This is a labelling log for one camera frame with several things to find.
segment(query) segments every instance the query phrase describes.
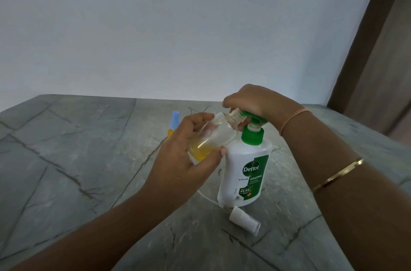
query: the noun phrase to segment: blue spray cap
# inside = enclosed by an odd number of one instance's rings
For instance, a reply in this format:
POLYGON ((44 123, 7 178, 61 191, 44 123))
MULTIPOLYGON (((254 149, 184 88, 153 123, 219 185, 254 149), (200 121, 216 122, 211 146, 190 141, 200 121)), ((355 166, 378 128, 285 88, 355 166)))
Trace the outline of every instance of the blue spray cap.
POLYGON ((181 123, 181 121, 180 121, 180 112, 173 111, 173 117, 171 118, 170 128, 172 130, 176 130, 180 123, 181 123))

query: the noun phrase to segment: yellow spray bottle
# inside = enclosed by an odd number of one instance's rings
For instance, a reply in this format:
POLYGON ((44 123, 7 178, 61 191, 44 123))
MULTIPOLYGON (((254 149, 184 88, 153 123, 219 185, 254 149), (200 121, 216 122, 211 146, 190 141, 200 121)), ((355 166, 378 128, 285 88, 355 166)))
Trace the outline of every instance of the yellow spray bottle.
POLYGON ((170 128, 168 129, 168 133, 167 133, 168 138, 170 138, 170 136, 174 133, 174 131, 177 129, 180 123, 181 123, 180 112, 173 111, 173 117, 171 118, 171 121, 170 121, 170 128))

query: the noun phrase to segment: marble table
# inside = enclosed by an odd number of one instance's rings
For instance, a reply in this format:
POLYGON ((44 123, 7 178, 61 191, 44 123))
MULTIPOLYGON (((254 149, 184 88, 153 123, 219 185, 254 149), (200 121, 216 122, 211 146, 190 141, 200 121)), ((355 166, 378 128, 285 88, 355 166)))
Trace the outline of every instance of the marble table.
MULTIPOLYGON (((325 107, 307 107, 411 193, 410 149, 325 107)), ((173 110, 185 116, 223 108, 219 102, 42 95, 1 112, 0 269, 134 194, 166 138, 173 110)), ((265 130, 277 149, 261 197, 245 207, 261 222, 256 237, 196 193, 114 269, 352 270, 289 148, 272 126, 265 130)))

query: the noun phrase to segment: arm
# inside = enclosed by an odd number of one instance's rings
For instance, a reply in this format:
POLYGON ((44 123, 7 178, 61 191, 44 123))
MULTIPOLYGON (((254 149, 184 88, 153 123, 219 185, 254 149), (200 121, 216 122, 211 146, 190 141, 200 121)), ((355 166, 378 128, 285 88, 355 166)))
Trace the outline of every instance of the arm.
POLYGON ((195 166, 187 154, 194 127, 213 116, 185 117, 161 147, 140 191, 13 270, 111 270, 139 239, 183 205, 220 163, 224 148, 195 166))
MULTIPOLYGON (((245 85, 223 106, 240 108, 280 129, 302 106, 267 88, 245 85)), ((326 125, 308 112, 292 118, 283 137, 310 188, 358 158, 326 125)), ((314 198, 332 234, 358 270, 405 270, 411 266, 411 199, 392 181, 362 164, 314 198)))

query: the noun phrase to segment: green cap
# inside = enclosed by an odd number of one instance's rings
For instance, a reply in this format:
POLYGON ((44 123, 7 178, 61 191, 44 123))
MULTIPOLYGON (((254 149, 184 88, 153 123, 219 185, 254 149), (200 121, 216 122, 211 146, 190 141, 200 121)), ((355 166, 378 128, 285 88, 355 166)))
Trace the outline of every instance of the green cap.
POLYGON ((250 128, 248 125, 244 127, 243 133, 241 135, 241 140, 251 146, 258 146, 263 142, 264 129, 261 128, 262 124, 267 123, 268 121, 265 118, 254 115, 253 113, 242 111, 244 117, 250 117, 251 123, 250 128))

